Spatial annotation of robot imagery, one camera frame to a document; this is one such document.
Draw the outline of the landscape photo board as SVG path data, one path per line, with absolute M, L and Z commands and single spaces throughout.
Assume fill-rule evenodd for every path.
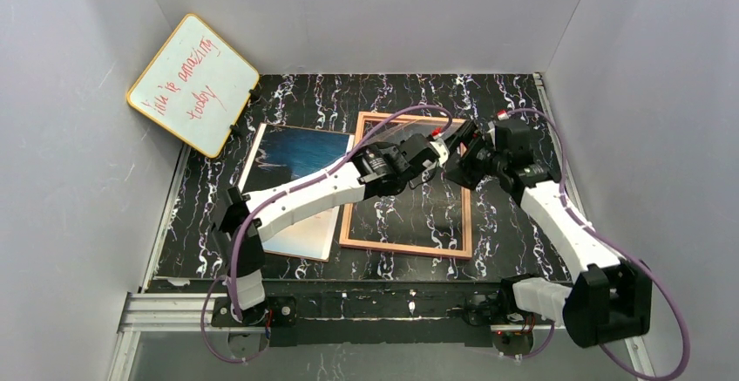
M 260 124 L 237 187 L 244 193 L 299 180 L 339 160 L 354 136 L 295 126 Z M 266 252 L 326 262 L 339 208 L 299 221 L 263 242 Z

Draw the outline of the pink wooden picture frame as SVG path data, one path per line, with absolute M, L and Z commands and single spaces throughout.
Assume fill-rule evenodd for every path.
M 442 167 L 418 182 L 398 195 L 346 206 L 340 246 L 471 259 L 471 191 L 448 181 Z

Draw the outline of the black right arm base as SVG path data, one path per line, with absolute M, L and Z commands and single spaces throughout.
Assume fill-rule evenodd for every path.
M 476 294 L 467 297 L 462 305 L 462 318 L 471 326 L 504 326 L 505 330 L 528 332 L 538 324 L 553 321 L 530 311 L 508 309 L 497 294 Z

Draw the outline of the clear acrylic sheet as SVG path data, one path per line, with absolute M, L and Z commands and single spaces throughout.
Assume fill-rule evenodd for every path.
M 360 146 L 356 155 L 361 153 L 393 154 L 403 141 L 415 134 L 421 134 L 426 138 L 438 131 L 440 138 L 443 138 L 451 135 L 462 124 L 461 119 L 453 119 L 449 122 L 446 117 L 404 115 L 382 124 Z

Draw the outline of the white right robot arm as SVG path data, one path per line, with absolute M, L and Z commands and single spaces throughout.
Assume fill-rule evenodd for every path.
M 484 133 L 466 120 L 444 138 L 446 177 L 473 189 L 494 177 L 543 231 L 564 261 L 573 286 L 532 274 L 500 283 L 499 309 L 537 314 L 565 326 L 582 348 L 648 333 L 652 283 L 645 271 L 586 231 L 579 211 L 560 197 L 551 171 L 536 161 L 532 130 L 520 119 L 494 120 Z

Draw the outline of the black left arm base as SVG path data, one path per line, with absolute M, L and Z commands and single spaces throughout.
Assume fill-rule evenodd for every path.
M 243 310 L 242 319 L 238 320 L 231 300 L 227 297 L 216 298 L 209 316 L 210 325 L 216 328 L 236 327 L 292 327 L 296 324 L 297 306 L 292 296 L 268 296 L 263 302 Z

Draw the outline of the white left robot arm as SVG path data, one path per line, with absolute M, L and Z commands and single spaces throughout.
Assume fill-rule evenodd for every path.
M 263 242 L 325 210 L 400 194 L 449 157 L 444 140 L 430 134 L 414 133 L 399 143 L 362 139 L 338 160 L 298 180 L 248 194 L 230 188 L 213 232 L 227 265 L 231 313 L 241 319 L 244 311 L 265 300 Z

